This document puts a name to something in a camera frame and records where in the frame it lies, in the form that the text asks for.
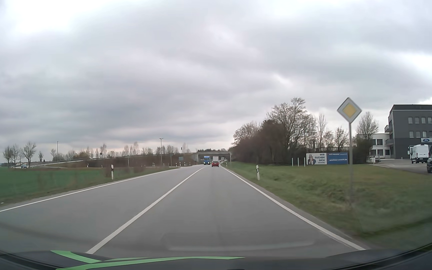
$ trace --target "billboard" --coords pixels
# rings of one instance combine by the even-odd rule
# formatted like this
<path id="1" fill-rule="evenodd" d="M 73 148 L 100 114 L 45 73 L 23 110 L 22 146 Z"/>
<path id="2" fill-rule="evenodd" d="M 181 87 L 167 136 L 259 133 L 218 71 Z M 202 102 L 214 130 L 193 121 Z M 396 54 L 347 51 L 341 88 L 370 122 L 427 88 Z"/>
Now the billboard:
<path id="1" fill-rule="evenodd" d="M 326 165 L 326 153 L 307 153 L 306 164 L 308 165 Z"/>
<path id="2" fill-rule="evenodd" d="M 328 153 L 328 164 L 347 164 L 348 153 Z"/>

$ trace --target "yellow diamond sign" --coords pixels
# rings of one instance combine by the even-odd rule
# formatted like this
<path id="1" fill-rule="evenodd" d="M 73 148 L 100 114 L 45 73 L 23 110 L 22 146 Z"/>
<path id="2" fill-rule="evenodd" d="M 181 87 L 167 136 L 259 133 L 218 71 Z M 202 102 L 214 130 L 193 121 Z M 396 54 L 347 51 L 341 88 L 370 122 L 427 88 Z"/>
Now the yellow diamond sign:
<path id="1" fill-rule="evenodd" d="M 361 108 L 354 103 L 351 98 L 346 98 L 346 100 L 337 109 L 338 113 L 341 114 L 348 122 L 352 123 L 359 114 L 361 114 Z"/>

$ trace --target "road edge line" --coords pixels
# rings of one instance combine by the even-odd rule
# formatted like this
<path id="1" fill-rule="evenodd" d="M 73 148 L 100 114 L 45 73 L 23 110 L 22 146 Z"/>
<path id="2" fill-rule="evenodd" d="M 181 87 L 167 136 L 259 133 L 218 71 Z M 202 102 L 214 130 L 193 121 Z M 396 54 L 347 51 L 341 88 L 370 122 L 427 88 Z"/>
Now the road edge line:
<path id="1" fill-rule="evenodd" d="M 263 191 L 259 190 L 257 187 L 253 186 L 252 184 L 248 183 L 248 181 L 244 180 L 243 178 L 239 177 L 238 175 L 236 175 L 235 173 L 233 173 L 232 171 L 230 171 L 229 169 L 226 169 L 225 167 L 223 167 L 223 169 L 225 169 L 226 171 L 228 171 L 230 174 L 236 176 L 239 180 L 243 181 L 244 183 L 246 183 L 247 185 L 249 185 L 250 187 L 254 188 L 256 191 L 258 191 L 259 193 L 263 194 L 266 198 L 270 199 L 273 201 L 273 203 L 279 205 L 280 207 L 282 207 L 284 210 L 288 211 L 289 213 L 295 215 L 296 217 L 300 218 L 301 220 L 303 220 L 304 222 L 306 222 L 307 224 L 313 226 L 314 228 L 318 229 L 319 231 L 321 231 L 323 234 L 333 238 L 334 240 L 336 240 L 337 242 L 340 242 L 342 244 L 344 244 L 345 246 L 357 249 L 357 250 L 366 250 L 365 248 L 363 248 L 362 246 L 359 246 L 337 234 L 335 234 L 334 232 L 331 232 L 325 228 L 323 228 L 322 226 L 312 222 L 311 220 L 303 217 L 302 215 L 296 213 L 295 211 L 289 209 L 287 206 L 285 206 L 284 204 L 280 203 L 279 201 L 273 199 L 271 196 L 269 196 L 268 194 L 264 193 Z"/>
<path id="2" fill-rule="evenodd" d="M 63 194 L 63 195 L 59 195 L 59 196 L 56 196 L 56 197 L 47 198 L 47 199 L 44 199 L 44 200 L 39 200 L 39 201 L 31 202 L 31 203 L 26 203 L 26 204 L 23 204 L 23 205 L 18 205 L 18 206 L 13 206 L 13 207 L 10 207 L 10 208 L 2 209 L 2 210 L 0 210 L 0 213 L 8 211 L 8 210 L 13 210 L 13 209 L 16 209 L 16 208 L 20 208 L 20 207 L 23 207 L 23 206 L 28 206 L 28 205 L 32 205 L 32 204 L 39 203 L 39 202 L 44 202 L 44 201 L 49 201 L 49 200 L 52 200 L 52 199 L 61 198 L 61 197 L 64 197 L 64 196 L 80 193 L 80 192 L 87 191 L 87 190 L 92 190 L 92 189 L 99 188 L 99 187 L 106 187 L 106 186 L 122 183 L 122 182 L 125 182 L 125 181 L 134 180 L 134 179 L 141 178 L 141 177 L 145 177 L 145 176 L 149 176 L 149 175 L 156 175 L 156 174 L 160 174 L 160 173 L 164 173 L 164 172 L 170 172 L 170 171 L 172 171 L 172 169 L 162 170 L 162 171 L 153 172 L 153 173 L 150 173 L 150 174 L 140 175 L 140 176 L 131 177 L 131 178 L 128 178 L 128 179 L 123 179 L 123 180 L 114 181 L 114 182 L 111 182 L 111 183 L 106 183 L 106 184 L 103 184 L 103 185 L 93 186 L 93 187 L 89 187 L 89 188 L 86 188 L 86 189 L 83 189 L 83 190 L 78 190 L 78 191 L 75 191 L 75 192 L 71 192 L 71 193 L 68 193 L 68 194 Z"/>
<path id="3" fill-rule="evenodd" d="M 117 236 L 120 232 L 122 232 L 124 229 L 126 229 L 129 225 L 131 225 L 133 222 L 135 222 L 138 218 L 140 218 L 142 215 L 144 215 L 147 211 L 149 211 L 153 206 L 155 206 L 157 203 L 159 203 L 162 199 L 164 199 L 169 193 L 171 193 L 173 190 L 175 190 L 177 187 L 181 186 L 186 180 L 188 180 L 191 176 L 195 175 L 200 170 L 204 169 L 201 168 L 195 172 L 193 172 L 191 175 L 186 177 L 183 181 L 179 182 L 176 186 L 171 188 L 168 192 L 166 192 L 164 195 L 159 197 L 159 199 L 155 200 L 152 204 L 148 205 L 143 211 L 139 212 L 136 216 L 128 220 L 126 223 L 124 223 L 121 227 L 119 227 L 117 230 L 113 231 L 110 235 L 106 236 L 101 242 L 97 243 L 95 246 L 90 248 L 88 251 L 86 251 L 87 254 L 94 254 L 96 251 L 98 251 L 100 248 L 102 248 L 107 242 L 110 242 L 111 239 L 113 239 L 115 236 Z"/>

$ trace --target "white truck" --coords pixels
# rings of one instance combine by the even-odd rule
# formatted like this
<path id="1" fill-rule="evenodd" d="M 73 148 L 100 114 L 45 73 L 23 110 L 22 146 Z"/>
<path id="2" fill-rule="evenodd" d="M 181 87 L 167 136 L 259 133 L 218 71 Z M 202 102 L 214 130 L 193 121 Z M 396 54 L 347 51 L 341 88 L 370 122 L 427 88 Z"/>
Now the white truck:
<path id="1" fill-rule="evenodd" d="M 410 150 L 411 163 L 427 163 L 429 158 L 429 145 L 418 144 Z"/>

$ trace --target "grass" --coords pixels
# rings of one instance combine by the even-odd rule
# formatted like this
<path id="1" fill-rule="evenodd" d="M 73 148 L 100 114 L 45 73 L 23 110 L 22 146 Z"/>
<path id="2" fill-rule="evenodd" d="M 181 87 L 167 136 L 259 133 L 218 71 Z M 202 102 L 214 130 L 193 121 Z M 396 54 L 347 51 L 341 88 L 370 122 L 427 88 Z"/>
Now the grass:
<path id="1" fill-rule="evenodd" d="M 381 244 L 380 232 L 432 218 L 432 175 L 354 165 L 355 203 L 351 207 L 347 165 L 260 165 L 260 181 L 255 164 L 225 166 L 322 221 L 377 244 Z M 405 244 L 404 239 L 394 242 L 393 246 L 384 245 L 400 248 Z"/>
<path id="2" fill-rule="evenodd" d="M 8 169 L 0 167 L 0 205 L 40 198 L 52 194 L 91 187 L 172 168 Z"/>

